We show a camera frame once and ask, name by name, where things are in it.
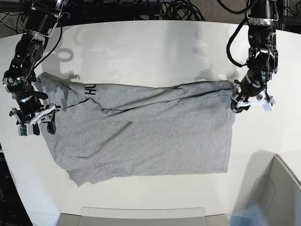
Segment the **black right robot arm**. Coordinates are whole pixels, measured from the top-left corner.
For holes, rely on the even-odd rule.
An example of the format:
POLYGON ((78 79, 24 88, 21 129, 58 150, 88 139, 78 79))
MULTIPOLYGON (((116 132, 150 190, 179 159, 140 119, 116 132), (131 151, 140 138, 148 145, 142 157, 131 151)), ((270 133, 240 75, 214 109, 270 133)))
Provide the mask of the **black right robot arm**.
POLYGON ((25 20, 21 25, 24 31, 15 48, 15 55, 9 69, 5 71, 2 84, 12 95, 19 108, 13 108, 9 115, 17 119, 20 136, 39 135, 39 122, 47 124, 49 134, 55 134, 55 113, 61 106, 43 105, 47 94, 36 91, 35 68, 45 60, 43 53, 48 39, 56 25, 60 25, 64 0, 23 0, 20 2, 2 0, 1 12, 22 12, 25 20))

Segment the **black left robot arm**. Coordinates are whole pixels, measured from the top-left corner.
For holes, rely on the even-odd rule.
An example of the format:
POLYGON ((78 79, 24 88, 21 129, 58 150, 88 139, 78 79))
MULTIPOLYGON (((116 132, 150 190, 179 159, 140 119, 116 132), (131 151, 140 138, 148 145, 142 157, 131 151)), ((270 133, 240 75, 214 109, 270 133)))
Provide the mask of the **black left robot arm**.
POLYGON ((267 92, 268 81, 277 73, 278 51, 276 45, 276 25, 278 21, 275 0, 249 0, 244 11, 245 17, 230 37, 226 53, 229 60, 238 67, 230 54, 230 46, 244 24, 248 25, 248 71, 241 81, 235 80, 235 91, 231 96, 231 109, 235 113, 248 110, 252 105, 261 105, 271 111, 275 103, 267 92))

